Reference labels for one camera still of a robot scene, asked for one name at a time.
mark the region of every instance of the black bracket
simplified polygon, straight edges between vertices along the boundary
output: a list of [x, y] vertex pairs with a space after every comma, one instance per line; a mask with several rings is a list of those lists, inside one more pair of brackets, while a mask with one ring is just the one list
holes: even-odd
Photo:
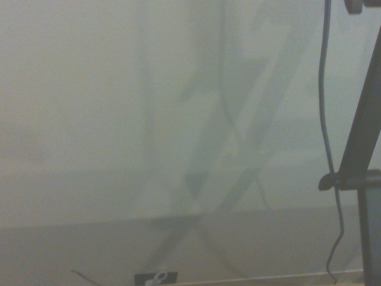
[[333, 186], [342, 191], [361, 189], [381, 185], [381, 171], [368, 170], [365, 177], [342, 178], [339, 173], [326, 174], [320, 179], [319, 190], [328, 191]]

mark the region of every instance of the white surface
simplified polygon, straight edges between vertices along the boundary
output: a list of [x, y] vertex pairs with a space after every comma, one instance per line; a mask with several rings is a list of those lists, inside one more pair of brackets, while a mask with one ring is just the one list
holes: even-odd
[[[234, 62], [264, 59], [242, 106], [234, 107], [239, 90], [228, 96], [243, 146], [212, 83], [181, 99], [194, 73], [213, 73], [218, 2], [0, 5], [0, 227], [213, 212], [247, 167], [261, 169], [272, 208], [334, 205], [331, 193], [317, 191], [327, 172], [317, 93], [322, 3], [305, 10], [297, 3], [278, 8], [266, 1], [227, 5], [226, 58], [233, 63], [227, 73]], [[367, 45], [375, 42], [381, 13], [365, 9], [349, 19], [342, 1], [333, 1], [332, 9], [326, 112], [338, 168], [371, 55]], [[305, 18], [316, 21], [306, 31], [311, 39], [303, 54], [282, 54]], [[300, 48], [303, 37], [290, 47]], [[255, 138], [250, 125], [265, 108], [266, 90], [279, 84], [277, 64], [292, 65], [296, 57], [298, 68], [256, 147], [247, 140]], [[213, 130], [226, 134], [215, 136]], [[205, 148], [210, 154], [199, 152]], [[371, 164], [376, 167], [378, 150]], [[194, 196], [184, 178], [200, 172], [212, 175]], [[343, 195], [343, 203], [355, 204], [354, 193]], [[263, 208], [252, 184], [234, 210]]]

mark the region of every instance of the black cable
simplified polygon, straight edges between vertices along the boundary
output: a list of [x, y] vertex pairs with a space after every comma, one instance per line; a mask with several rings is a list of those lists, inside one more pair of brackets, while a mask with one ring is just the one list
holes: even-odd
[[[319, 64], [319, 74], [318, 74], [318, 91], [319, 91], [319, 113], [320, 113], [321, 132], [323, 134], [324, 145], [326, 147], [329, 172], [334, 173], [335, 170], [333, 168], [332, 154], [331, 154], [331, 149], [330, 149], [329, 140], [328, 140], [325, 110], [324, 110], [324, 70], [325, 70], [326, 58], [327, 58], [330, 10], [331, 10], [331, 0], [325, 0], [323, 40], [321, 42], [320, 64]], [[330, 254], [329, 254], [329, 257], [327, 260], [327, 264], [326, 264], [327, 272], [332, 277], [332, 279], [334, 280], [333, 284], [336, 284], [338, 280], [331, 273], [329, 266], [330, 266], [332, 257], [335, 253], [335, 250], [336, 250], [338, 244], [340, 243], [342, 237], [344, 236], [344, 219], [343, 219], [343, 213], [342, 213], [342, 209], [341, 209], [340, 192], [336, 186], [335, 186], [335, 198], [336, 198], [336, 205], [337, 205], [338, 213], [339, 213], [340, 234], [332, 246], [332, 249], [330, 251]]]
[[90, 283], [92, 283], [92, 284], [94, 284], [94, 285], [96, 285], [96, 286], [102, 286], [101, 284], [98, 284], [98, 283], [92, 281], [91, 279], [87, 278], [86, 276], [84, 276], [84, 274], [82, 274], [82, 273], [80, 273], [80, 272], [78, 272], [78, 271], [72, 270], [72, 272], [75, 273], [75, 274], [78, 274], [78, 275], [81, 276], [83, 279], [89, 281]]

